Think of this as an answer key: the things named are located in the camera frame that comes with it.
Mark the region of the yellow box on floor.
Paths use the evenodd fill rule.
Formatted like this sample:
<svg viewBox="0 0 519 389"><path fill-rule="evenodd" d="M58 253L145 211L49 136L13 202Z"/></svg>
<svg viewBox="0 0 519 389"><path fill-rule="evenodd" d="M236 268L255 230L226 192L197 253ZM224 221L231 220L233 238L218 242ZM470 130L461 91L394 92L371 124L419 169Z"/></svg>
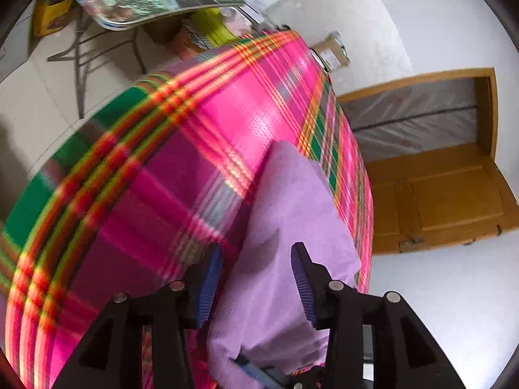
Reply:
<svg viewBox="0 0 519 389"><path fill-rule="evenodd" d="M36 0L32 15L32 32L43 38L59 32L65 26L72 0Z"/></svg>

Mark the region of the folding table with floral cover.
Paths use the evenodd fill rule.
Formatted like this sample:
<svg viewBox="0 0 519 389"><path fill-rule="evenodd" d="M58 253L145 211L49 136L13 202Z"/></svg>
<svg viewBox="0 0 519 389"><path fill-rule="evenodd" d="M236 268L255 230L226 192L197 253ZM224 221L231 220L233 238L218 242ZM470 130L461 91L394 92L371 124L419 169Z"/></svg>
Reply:
<svg viewBox="0 0 519 389"><path fill-rule="evenodd" d="M84 96L90 64L103 55L130 45L142 74L147 73L141 57L137 36L148 23L184 15L209 8L239 7L245 0L75 0L80 10L76 22L75 38L69 48L55 53L49 62L72 61L74 65L75 92L78 118L85 114ZM109 32L132 32L130 38L108 47L95 55L82 53L81 47Z"/></svg>

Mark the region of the brown cardboard box with label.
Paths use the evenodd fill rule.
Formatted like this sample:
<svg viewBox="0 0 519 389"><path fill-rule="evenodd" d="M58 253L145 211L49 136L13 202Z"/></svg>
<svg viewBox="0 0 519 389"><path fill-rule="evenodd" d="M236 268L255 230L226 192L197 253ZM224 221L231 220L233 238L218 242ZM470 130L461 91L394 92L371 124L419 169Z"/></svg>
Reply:
<svg viewBox="0 0 519 389"><path fill-rule="evenodd" d="M331 32L323 41L310 48L318 64L331 73L339 68L347 67L350 59L341 35L337 31Z"/></svg>

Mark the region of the wooden door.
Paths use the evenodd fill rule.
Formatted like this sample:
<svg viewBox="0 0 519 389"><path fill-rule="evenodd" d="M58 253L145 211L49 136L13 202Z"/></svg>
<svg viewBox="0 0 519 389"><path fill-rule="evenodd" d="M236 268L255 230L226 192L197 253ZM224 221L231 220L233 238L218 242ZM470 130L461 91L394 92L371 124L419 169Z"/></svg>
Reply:
<svg viewBox="0 0 519 389"><path fill-rule="evenodd" d="M469 245L517 229L518 203L495 162L493 68L406 77L338 101L370 180L375 254Z"/></svg>

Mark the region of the pink plaid bed sheet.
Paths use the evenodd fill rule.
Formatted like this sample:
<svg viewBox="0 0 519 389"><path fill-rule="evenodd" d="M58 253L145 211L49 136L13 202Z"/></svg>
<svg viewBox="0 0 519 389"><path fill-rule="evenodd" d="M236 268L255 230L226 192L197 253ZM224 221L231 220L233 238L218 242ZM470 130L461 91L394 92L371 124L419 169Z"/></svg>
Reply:
<svg viewBox="0 0 519 389"><path fill-rule="evenodd" d="M4 352L49 388L119 291L156 291L210 242L237 261L275 141L318 162L367 291L373 200L331 80L295 31L247 37L143 77L71 135L1 232Z"/></svg>

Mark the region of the purple fleece pants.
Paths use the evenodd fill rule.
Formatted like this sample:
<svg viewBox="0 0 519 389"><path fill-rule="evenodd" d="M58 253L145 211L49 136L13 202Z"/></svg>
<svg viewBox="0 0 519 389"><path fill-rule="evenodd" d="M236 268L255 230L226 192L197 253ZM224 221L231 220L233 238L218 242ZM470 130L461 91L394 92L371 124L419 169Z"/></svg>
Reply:
<svg viewBox="0 0 519 389"><path fill-rule="evenodd" d="M286 141L271 146L241 253L209 324L209 372L222 388L258 388L234 360L290 374L323 363L328 333L307 321L291 268L292 246L350 286L361 268L320 165Z"/></svg>

